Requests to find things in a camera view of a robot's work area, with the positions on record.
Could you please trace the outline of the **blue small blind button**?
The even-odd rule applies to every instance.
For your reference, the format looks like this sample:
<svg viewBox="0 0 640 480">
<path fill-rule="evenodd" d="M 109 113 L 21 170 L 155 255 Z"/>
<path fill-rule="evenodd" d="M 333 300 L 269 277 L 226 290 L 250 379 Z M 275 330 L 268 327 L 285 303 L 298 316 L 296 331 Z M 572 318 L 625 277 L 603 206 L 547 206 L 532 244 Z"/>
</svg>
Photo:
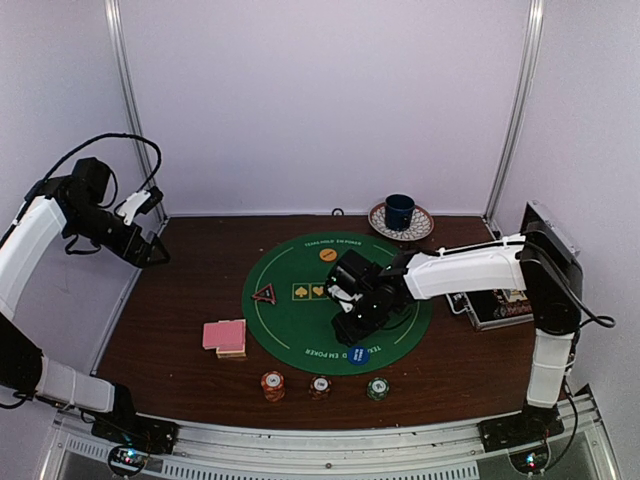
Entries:
<svg viewBox="0 0 640 480">
<path fill-rule="evenodd" d="M 347 361 L 354 366 L 362 366 L 369 362 L 370 352 L 368 348 L 353 346 L 347 351 Z"/>
</svg>

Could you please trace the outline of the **orange big blind button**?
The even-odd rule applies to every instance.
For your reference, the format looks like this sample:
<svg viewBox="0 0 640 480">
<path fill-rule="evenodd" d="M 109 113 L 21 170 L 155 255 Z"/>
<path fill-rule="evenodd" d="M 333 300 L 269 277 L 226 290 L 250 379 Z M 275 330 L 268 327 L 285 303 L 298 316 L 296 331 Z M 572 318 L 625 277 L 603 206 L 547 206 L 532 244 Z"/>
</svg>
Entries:
<svg viewBox="0 0 640 480">
<path fill-rule="evenodd" d="M 332 248 L 325 248 L 319 252 L 319 257 L 324 262 L 333 262 L 337 259 L 338 253 Z"/>
</svg>

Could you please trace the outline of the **green poker chip stack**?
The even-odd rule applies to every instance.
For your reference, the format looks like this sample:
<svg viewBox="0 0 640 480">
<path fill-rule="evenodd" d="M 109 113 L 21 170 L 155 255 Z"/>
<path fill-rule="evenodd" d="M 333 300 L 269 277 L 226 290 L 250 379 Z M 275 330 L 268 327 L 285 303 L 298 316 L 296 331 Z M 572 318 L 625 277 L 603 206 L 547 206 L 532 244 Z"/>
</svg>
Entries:
<svg viewBox="0 0 640 480">
<path fill-rule="evenodd" d="M 390 392 L 390 383 L 383 377 L 371 379 L 366 387 L 367 397 L 373 401 L 384 400 Z"/>
</svg>

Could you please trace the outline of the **black red triangular dealer button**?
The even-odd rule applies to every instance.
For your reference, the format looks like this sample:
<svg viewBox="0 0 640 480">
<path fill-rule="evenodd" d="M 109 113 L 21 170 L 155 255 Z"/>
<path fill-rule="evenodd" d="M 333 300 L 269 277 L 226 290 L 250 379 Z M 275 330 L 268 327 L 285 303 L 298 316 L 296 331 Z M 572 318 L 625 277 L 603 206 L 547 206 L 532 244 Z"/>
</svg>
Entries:
<svg viewBox="0 0 640 480">
<path fill-rule="evenodd" d="M 256 302 L 264 302 L 271 305 L 277 304 L 277 298 L 274 286 L 269 283 L 264 287 L 259 288 L 252 296 L 251 299 Z"/>
</svg>

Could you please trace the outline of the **orange poker chip stack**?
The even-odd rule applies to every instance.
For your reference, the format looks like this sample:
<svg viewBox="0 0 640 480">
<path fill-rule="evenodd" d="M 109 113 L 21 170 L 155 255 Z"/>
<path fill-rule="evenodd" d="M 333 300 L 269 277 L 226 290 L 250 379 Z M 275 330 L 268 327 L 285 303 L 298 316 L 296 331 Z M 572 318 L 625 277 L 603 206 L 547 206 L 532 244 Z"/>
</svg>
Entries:
<svg viewBox="0 0 640 480">
<path fill-rule="evenodd" d="M 269 402 L 278 402 L 286 394 L 284 376 L 278 371 L 265 372 L 261 377 L 261 388 Z"/>
</svg>

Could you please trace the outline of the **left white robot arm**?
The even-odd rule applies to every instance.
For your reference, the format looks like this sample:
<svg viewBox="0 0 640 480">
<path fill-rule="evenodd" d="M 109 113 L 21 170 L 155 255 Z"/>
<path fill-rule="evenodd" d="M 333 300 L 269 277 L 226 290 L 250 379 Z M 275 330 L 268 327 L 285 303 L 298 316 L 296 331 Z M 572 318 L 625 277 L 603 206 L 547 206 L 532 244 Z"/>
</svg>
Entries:
<svg viewBox="0 0 640 480">
<path fill-rule="evenodd" d="M 109 211 L 103 204 L 112 170 L 95 157 L 80 159 L 72 172 L 34 185 L 1 241 L 1 384 L 24 403 L 36 398 L 76 407 L 102 420 L 123 444 L 144 433 L 127 387 L 92 377 L 48 358 L 14 323 L 24 288 L 50 243 L 84 237 L 137 268 L 162 265 L 170 256 L 157 236 L 144 239 L 135 217 L 163 198 L 157 187 L 140 188 Z"/>
</svg>

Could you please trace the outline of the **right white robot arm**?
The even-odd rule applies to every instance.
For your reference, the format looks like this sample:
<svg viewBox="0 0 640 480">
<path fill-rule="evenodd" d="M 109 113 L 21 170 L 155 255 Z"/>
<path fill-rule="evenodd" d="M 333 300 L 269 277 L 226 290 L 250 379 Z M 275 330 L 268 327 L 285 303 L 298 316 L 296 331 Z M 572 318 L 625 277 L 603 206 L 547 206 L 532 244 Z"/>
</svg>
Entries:
<svg viewBox="0 0 640 480">
<path fill-rule="evenodd" d="M 349 249 L 331 268 L 327 296 L 341 310 L 331 321 L 352 347 L 381 330 L 393 312 L 456 292 L 521 290 L 534 316 L 536 340 L 522 412 L 513 419 L 530 442 L 555 419 L 570 351 L 581 322 L 582 269 L 555 240 L 529 233 L 436 252 L 403 251 L 381 266 Z"/>
</svg>

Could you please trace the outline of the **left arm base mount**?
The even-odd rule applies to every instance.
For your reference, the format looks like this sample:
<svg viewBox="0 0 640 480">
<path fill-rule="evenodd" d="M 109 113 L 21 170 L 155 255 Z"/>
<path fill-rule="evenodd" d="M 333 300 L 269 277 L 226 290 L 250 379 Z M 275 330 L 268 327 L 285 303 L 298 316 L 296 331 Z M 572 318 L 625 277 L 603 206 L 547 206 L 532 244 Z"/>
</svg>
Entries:
<svg viewBox="0 0 640 480">
<path fill-rule="evenodd" d="M 171 454 L 178 432 L 179 426 L 174 422 L 144 416 L 136 417 L 129 427 L 97 418 L 91 428 L 95 437 L 149 454 Z"/>
</svg>

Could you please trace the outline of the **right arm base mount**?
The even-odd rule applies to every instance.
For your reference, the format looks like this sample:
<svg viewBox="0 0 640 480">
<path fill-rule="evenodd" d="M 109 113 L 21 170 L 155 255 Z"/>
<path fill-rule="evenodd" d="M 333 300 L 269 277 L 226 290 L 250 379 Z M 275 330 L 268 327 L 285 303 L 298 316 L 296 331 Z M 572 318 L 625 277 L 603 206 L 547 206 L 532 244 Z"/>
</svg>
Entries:
<svg viewBox="0 0 640 480">
<path fill-rule="evenodd" d="M 565 431 L 558 418 L 526 417 L 523 413 L 481 421 L 478 429 L 486 453 L 541 442 Z"/>
</svg>

